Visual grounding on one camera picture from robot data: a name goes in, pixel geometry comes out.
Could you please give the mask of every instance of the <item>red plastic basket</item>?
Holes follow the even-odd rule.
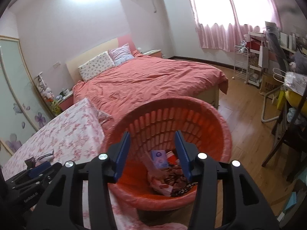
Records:
[[[151,100],[127,113],[110,130],[102,149],[118,143],[129,131],[131,146],[127,162],[117,184],[110,190],[132,207],[148,211],[174,210],[192,203],[196,186],[181,197],[157,195],[147,181],[146,167],[140,162],[145,151],[172,150],[174,132],[181,130],[187,142],[196,144],[217,161],[229,162],[231,134],[218,111],[210,104],[192,97]]]

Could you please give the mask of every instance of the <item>pillow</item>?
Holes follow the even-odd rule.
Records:
[[[114,66],[115,64],[113,60],[111,59],[109,53],[106,51],[79,66],[78,68],[82,79],[87,82],[105,70],[108,70]]]
[[[108,52],[116,66],[134,58],[128,43]]]

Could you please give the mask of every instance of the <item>wall outlet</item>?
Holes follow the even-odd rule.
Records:
[[[53,68],[57,68],[59,65],[61,65],[61,62],[57,62],[57,63],[55,63],[55,64],[53,64]]]

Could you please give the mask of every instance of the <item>white wire rack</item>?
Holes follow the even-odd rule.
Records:
[[[248,83],[248,57],[249,52],[246,47],[234,46],[234,67],[233,67],[233,77],[239,77],[244,79],[244,83]]]

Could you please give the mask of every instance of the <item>pink duvet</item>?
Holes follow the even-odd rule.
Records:
[[[216,85],[227,93],[228,79],[216,67],[150,57],[137,51],[134,57],[73,87],[74,103],[87,97],[99,110],[112,115],[113,119],[103,125],[105,132],[122,115],[151,99],[174,95],[194,97]]]

